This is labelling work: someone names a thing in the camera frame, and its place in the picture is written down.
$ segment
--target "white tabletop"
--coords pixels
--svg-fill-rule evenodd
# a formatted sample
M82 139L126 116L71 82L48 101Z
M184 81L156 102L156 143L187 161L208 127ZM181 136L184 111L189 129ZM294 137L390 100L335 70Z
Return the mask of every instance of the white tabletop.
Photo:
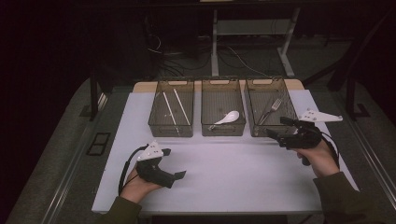
M290 97L298 115L308 107L318 110L309 91L290 91ZM109 210L118 194L124 163L135 149L154 140L148 126L153 98L153 92L130 94L93 212ZM141 214L312 214L321 211L312 168L303 166L295 152L279 147L270 138L251 137L248 123L240 137L203 137L200 102L201 94L196 92L192 138L155 139L162 148L172 149L171 155L159 164L160 168L171 174L185 170L187 173L171 189L150 193L141 202ZM328 133L324 123L317 126ZM356 189L342 158L340 164Z

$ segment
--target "sleeve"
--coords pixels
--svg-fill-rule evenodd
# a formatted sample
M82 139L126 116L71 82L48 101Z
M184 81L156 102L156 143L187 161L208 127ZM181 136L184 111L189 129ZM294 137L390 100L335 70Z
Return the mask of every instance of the sleeve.
M330 224L385 223L374 202L354 190L344 173L317 178L314 182L320 195L323 215Z
M131 224L134 223L141 209L142 206L139 204L117 197L110 210L100 216L95 224Z

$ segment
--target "wire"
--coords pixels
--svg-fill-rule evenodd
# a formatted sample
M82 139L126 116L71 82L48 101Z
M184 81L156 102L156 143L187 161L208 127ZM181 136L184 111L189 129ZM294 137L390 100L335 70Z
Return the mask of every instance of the wire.
M151 52L154 52L154 53L160 53L160 54L162 54L162 52L160 52L160 51L158 51L158 50L155 50L155 49L148 49L149 51L151 51Z
M135 178L137 178L139 175L135 175L134 177L132 177L130 180L128 180L125 184L124 184L124 186L122 187L122 188L125 188L125 186L127 185L127 184L129 184L132 180L134 180Z
M231 68L237 68L237 69L246 68L245 66L237 67L237 66L230 65L229 63L227 63L227 62L223 59L223 57L221 56L220 51L218 51L218 57L221 59L222 62L224 62L226 65L230 66Z
M338 165L338 167L339 167L339 160L340 160L340 150L338 149L339 147L337 146L337 144L335 143L335 141L332 139L331 136L329 136L328 134L326 134L326 133L324 133L324 132L321 132L321 133L324 134L324 135L326 135L328 138L330 138L330 140L332 140L332 141L334 142L335 147L337 148L336 156L337 156L337 165Z
M142 151L145 150L147 147L149 146L149 144L143 146L143 147L139 147L137 150L135 150L132 155L129 157L128 161L125 162L124 167L122 169L122 173L121 173L121 177L120 177L120 183L119 183L119 195L122 192L122 189L124 187L124 180L125 180L125 176L126 176L126 172L128 171L129 168L129 164L131 163L132 158L134 157L134 155L138 152L138 151Z
M202 65L200 65L200 66L198 66L198 67L194 67L194 68L185 67L185 66L183 66L181 63L176 63L176 62L173 62L173 61L171 61L171 60L169 60L169 59L165 59L165 61L166 61L166 62L169 62L169 63L173 63L173 64L177 65L178 67L183 68L183 69L186 69L186 70L198 70L198 69L201 69L201 68L205 67L205 66L207 65L207 63L209 63L209 61L210 61L210 54L209 54L208 57L206 58L206 61L204 62L204 64L202 64Z
M227 48L230 49L230 50L236 55L236 57L238 57L239 61L241 61L241 63L242 63L246 68L250 69L251 71L253 71L253 72L255 72L255 73L262 74L262 75L264 75L265 77L272 78L272 77L270 77L270 76L265 75L265 74L262 73L262 72L259 72L259 71L255 70L255 69L249 67L249 66L241 59L241 57L239 57L239 55L238 55L232 48L230 48L230 47L227 47Z

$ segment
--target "person's right hand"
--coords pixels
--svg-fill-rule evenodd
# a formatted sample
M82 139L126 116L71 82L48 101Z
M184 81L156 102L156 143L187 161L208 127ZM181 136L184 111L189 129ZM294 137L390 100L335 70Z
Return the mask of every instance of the person's right hand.
M311 162L312 169L317 177L340 172L332 158L331 150L323 140L314 148L293 148L293 150L297 152L299 158L305 156Z

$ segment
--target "transparent container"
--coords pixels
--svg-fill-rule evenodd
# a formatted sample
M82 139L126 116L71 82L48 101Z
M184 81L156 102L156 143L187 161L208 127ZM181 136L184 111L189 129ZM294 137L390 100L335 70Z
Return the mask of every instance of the transparent container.
M158 81L148 126L154 137L192 137L194 80Z
M242 136L246 119L238 77L203 78L201 109L203 136ZM215 125L234 110L236 121Z
M267 129L278 133L295 132L295 127L280 123L280 117L297 119L285 80L282 77L247 77L244 92L252 137L267 137ZM274 111L272 106L277 99L281 101L281 104Z

